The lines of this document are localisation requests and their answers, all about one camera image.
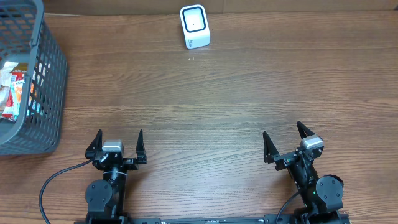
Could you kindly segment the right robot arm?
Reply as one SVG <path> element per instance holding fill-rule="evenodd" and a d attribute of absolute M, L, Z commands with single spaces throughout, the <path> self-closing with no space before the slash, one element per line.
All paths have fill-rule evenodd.
<path fill-rule="evenodd" d="M 323 139 L 297 121 L 301 141 L 296 150 L 279 154 L 266 131 L 263 132 L 264 162 L 274 164 L 277 171 L 288 170 L 297 191 L 276 215 L 265 215 L 265 223 L 349 223 L 343 208 L 344 183 L 336 175 L 319 177 L 313 166 L 324 150 Z"/>

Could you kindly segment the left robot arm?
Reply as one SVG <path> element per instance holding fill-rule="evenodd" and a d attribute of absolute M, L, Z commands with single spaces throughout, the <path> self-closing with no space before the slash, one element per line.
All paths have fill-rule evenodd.
<path fill-rule="evenodd" d="M 124 211 L 127 173 L 139 169 L 147 163 L 143 133 L 140 132 L 136 144 L 136 157 L 124 157 L 121 140 L 102 140 L 103 132 L 87 147 L 85 157 L 103 173 L 101 179 L 92 182 L 85 191 L 88 203 L 86 223 L 132 223 L 130 215 Z"/>

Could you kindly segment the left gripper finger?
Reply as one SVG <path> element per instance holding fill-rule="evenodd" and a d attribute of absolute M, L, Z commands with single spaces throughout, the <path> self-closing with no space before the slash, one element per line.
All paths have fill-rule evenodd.
<path fill-rule="evenodd" d="M 87 159 L 92 159 L 95 157 L 96 153 L 102 149 L 102 136 L 103 132 L 101 129 L 98 130 L 94 140 L 90 143 L 90 145 L 86 148 L 85 157 Z"/>
<path fill-rule="evenodd" d="M 146 150 L 144 147 L 144 139 L 143 139 L 143 132 L 140 130 L 137 144 L 136 144 L 136 161 L 138 164 L 146 164 L 147 163 L 147 156 Z"/>

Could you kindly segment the beige dog bone treat bag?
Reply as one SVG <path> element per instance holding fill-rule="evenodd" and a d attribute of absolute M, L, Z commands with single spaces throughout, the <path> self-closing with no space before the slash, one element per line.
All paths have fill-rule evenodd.
<path fill-rule="evenodd" d="M 3 68 L 1 69 L 1 118 L 2 112 L 5 109 L 5 105 L 7 102 L 9 87 L 7 82 L 11 79 L 11 72 L 14 70 L 22 70 L 27 73 L 27 64 L 26 63 L 17 63 L 17 62 L 5 62 Z"/>

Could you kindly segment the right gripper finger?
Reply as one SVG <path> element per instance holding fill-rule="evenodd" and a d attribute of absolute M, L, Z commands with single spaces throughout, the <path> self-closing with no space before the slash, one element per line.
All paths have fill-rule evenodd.
<path fill-rule="evenodd" d="M 308 129 L 301 121 L 297 121 L 296 125 L 301 139 L 315 135 L 315 133 Z"/>
<path fill-rule="evenodd" d="M 266 131 L 263 132 L 264 140 L 264 162 L 271 164 L 279 156 L 279 152 Z"/>

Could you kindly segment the red snack stick packet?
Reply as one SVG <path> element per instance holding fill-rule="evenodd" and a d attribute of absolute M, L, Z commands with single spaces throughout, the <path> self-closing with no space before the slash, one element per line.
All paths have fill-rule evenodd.
<path fill-rule="evenodd" d="M 26 71 L 22 71 L 22 70 L 14 70 L 11 72 L 11 79 L 7 82 L 8 87 L 9 87 L 9 94 L 8 94 L 7 102 L 5 105 L 5 109 L 2 112 L 2 117 L 4 119 L 7 119 L 9 121 L 16 121 L 16 120 L 13 120 L 13 118 L 12 118 L 13 100 L 12 100 L 12 95 L 11 95 L 11 84 L 14 81 L 24 80 L 25 74 L 26 74 Z"/>

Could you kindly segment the teal orange tissue pack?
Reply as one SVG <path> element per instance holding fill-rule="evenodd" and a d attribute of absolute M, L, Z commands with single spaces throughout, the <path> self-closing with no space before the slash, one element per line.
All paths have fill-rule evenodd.
<path fill-rule="evenodd" d="M 13 100 L 13 109 L 12 109 L 12 118 L 13 120 L 17 120 L 19 115 L 22 114 L 20 112 L 21 107 L 22 107 L 22 94 L 23 94 L 23 86 L 25 84 L 25 80 L 18 80 L 14 81 L 11 84 L 11 95 L 12 95 L 12 100 Z M 28 106 L 31 107 L 31 109 L 27 109 L 27 114 L 28 115 L 33 115 L 33 110 L 36 110 L 38 113 L 40 112 L 40 104 L 33 99 L 31 96 L 29 96 L 28 100 Z"/>

